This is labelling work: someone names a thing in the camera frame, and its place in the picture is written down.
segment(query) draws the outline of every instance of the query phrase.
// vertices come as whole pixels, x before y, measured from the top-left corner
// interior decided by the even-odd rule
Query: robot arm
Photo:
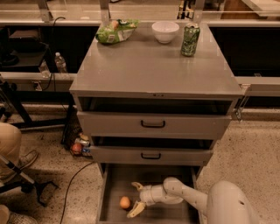
[[[259,224],[259,217],[242,190],[227,181],[213,185],[209,194],[184,185],[176,178],[166,178],[162,185],[142,186],[132,183],[140,192],[140,202],[136,202],[128,213],[128,218],[140,214],[146,207],[156,203],[177,204],[187,201],[207,217],[208,224]]]

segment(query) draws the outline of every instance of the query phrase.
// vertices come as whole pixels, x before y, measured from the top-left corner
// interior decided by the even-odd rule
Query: black handle
[[[141,158],[143,159],[160,159],[161,153],[158,154],[148,154],[145,156],[145,154],[141,153]]]
[[[141,120],[141,126],[144,128],[162,129],[165,127],[165,121],[162,121],[161,123],[148,123]]]

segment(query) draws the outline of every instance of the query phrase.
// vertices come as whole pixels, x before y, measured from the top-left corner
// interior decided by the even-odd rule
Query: snack bag
[[[113,20],[109,25],[100,28],[95,34],[102,44],[115,44],[128,39],[137,28],[137,19]]]

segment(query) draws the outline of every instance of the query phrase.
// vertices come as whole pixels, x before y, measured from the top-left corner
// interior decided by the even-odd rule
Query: green can
[[[200,27],[198,24],[190,23],[185,26],[184,40],[181,47],[181,53],[184,56],[191,57],[195,54],[199,36]]]

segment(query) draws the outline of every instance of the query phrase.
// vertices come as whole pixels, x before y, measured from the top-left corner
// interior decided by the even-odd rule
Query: shoe
[[[30,216],[10,212],[10,218],[7,224],[38,224],[35,219]]]
[[[17,167],[20,170],[23,170],[24,168],[32,165],[37,157],[38,157],[38,152],[36,150],[32,150],[26,155],[20,157]],[[0,181],[5,184],[9,182],[11,179],[13,179],[16,175],[17,173],[13,171],[10,173],[10,175],[1,178]]]

